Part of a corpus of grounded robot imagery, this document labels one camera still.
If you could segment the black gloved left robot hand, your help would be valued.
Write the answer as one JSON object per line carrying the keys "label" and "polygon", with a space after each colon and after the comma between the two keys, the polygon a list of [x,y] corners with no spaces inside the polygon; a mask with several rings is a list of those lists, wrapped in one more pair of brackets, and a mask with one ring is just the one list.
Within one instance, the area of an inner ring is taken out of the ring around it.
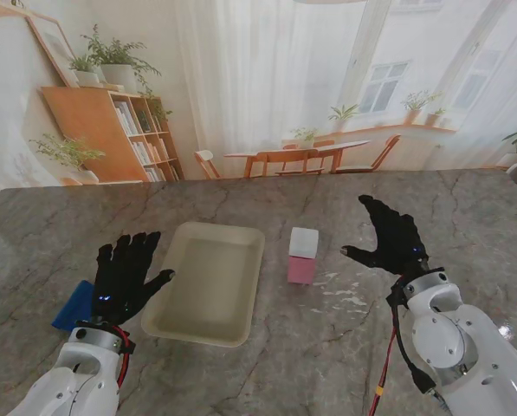
{"label": "black gloved left robot hand", "polygon": [[161,233],[123,235],[116,244],[99,248],[91,301],[91,320],[120,326],[133,318],[175,276],[162,270],[148,281]]}

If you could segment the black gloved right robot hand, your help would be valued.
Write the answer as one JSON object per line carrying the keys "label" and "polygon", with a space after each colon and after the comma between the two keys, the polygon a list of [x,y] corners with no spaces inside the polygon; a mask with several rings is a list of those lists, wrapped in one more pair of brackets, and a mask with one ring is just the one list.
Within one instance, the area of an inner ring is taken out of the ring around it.
{"label": "black gloved right robot hand", "polygon": [[379,268],[400,276],[423,276],[429,271],[429,255],[420,238],[414,218],[401,215],[370,195],[359,196],[374,227],[377,248],[362,250],[344,245],[340,252],[368,268]]}

